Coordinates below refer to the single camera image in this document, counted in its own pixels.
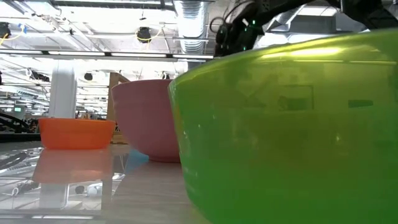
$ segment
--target orange bowl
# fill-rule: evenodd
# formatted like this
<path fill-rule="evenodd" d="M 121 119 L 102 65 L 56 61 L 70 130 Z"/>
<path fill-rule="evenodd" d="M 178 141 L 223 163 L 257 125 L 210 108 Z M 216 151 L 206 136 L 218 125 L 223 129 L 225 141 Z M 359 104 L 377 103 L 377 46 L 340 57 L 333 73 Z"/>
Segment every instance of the orange bowl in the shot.
<path fill-rule="evenodd" d="M 103 149 L 112 139 L 114 121 L 39 119 L 42 144 L 47 149 Z"/>

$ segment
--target pink bowl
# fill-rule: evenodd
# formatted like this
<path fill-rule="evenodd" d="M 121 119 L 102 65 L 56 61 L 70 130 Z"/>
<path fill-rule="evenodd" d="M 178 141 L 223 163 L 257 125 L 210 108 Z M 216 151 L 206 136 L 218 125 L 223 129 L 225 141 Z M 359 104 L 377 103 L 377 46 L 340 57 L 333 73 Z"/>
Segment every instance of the pink bowl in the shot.
<path fill-rule="evenodd" d="M 180 162 L 167 87 L 171 80 L 141 80 L 112 88 L 123 137 L 152 161 Z"/>

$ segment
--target pillar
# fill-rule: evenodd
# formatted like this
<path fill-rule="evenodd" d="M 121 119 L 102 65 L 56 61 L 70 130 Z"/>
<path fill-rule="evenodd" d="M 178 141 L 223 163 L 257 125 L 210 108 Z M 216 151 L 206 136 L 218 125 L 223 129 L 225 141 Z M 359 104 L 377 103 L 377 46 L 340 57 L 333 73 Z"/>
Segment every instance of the pillar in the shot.
<path fill-rule="evenodd" d="M 74 61 L 58 60 L 52 70 L 49 117 L 75 118 L 77 81 Z"/>

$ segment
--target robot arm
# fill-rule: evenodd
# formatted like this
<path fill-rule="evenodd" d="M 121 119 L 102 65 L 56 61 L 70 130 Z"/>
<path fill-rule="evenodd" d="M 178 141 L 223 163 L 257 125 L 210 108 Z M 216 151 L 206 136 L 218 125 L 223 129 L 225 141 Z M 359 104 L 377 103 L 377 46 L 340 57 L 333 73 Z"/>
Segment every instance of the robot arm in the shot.
<path fill-rule="evenodd" d="M 280 13 L 295 9 L 313 0 L 255 0 L 249 3 L 232 23 L 224 22 L 216 36 L 215 56 L 222 57 L 252 49 L 258 35 L 264 35 L 262 26 Z M 368 29 L 398 27 L 398 20 L 383 7 L 381 0 L 327 0 L 347 16 L 361 22 Z"/>

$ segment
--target green bowl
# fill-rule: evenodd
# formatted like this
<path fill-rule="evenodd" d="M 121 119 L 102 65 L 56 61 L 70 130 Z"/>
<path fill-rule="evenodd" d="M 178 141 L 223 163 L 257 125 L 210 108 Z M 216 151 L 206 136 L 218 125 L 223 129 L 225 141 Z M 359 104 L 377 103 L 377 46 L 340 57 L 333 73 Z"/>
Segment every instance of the green bowl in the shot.
<path fill-rule="evenodd" d="M 190 200 L 219 224 L 398 223 L 398 31 L 253 50 L 169 86 Z"/>

